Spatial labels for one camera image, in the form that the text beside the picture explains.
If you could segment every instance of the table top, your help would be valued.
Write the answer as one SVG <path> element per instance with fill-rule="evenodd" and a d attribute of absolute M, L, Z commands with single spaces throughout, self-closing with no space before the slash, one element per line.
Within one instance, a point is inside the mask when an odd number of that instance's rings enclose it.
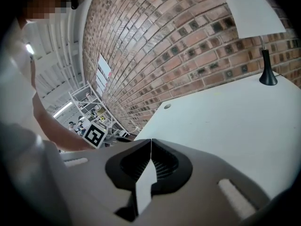
<path fill-rule="evenodd" d="M 275 197 L 299 171 L 301 90 L 282 76 L 275 86 L 263 85 L 260 76 L 163 102 L 135 140 L 215 154 Z"/>

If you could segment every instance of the black lamp base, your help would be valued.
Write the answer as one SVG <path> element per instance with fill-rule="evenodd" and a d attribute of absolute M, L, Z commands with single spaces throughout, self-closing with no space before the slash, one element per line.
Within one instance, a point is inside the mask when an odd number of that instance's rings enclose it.
<path fill-rule="evenodd" d="M 269 59 L 269 50 L 263 49 L 261 52 L 263 56 L 264 69 L 259 81 L 264 85 L 277 85 L 278 81 L 272 71 L 271 61 Z"/>

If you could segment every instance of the white ceiling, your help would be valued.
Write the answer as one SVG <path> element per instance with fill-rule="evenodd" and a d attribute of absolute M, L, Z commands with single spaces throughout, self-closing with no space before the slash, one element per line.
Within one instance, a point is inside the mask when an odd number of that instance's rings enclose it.
<path fill-rule="evenodd" d="M 70 102 L 68 92 L 85 84 L 82 38 L 91 1 L 67 10 L 55 23 L 37 22 L 23 30 L 24 43 L 30 43 L 34 51 L 37 92 L 51 115 Z M 71 105 L 56 119 L 67 127 L 69 119 L 79 115 L 76 106 Z"/>

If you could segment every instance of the lamp shade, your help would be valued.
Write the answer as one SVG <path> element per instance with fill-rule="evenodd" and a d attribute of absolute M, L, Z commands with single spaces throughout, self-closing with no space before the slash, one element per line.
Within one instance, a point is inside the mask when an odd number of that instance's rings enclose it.
<path fill-rule="evenodd" d="M 286 32 L 266 0 L 227 0 L 240 39 Z"/>

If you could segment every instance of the fluorescent light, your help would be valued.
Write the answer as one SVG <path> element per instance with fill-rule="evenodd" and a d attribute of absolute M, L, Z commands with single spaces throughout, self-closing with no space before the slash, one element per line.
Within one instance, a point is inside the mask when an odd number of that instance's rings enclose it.
<path fill-rule="evenodd" d="M 26 49 L 27 49 L 27 51 L 30 52 L 32 55 L 34 54 L 34 51 L 33 51 L 33 49 L 32 49 L 32 46 L 31 46 L 29 43 L 26 45 Z"/>
<path fill-rule="evenodd" d="M 57 117 L 60 113 L 63 112 L 64 109 L 66 109 L 67 107 L 71 106 L 72 102 L 69 102 L 67 105 L 65 105 L 62 109 L 60 109 L 57 113 L 55 113 L 55 115 L 53 116 L 54 118 Z"/>

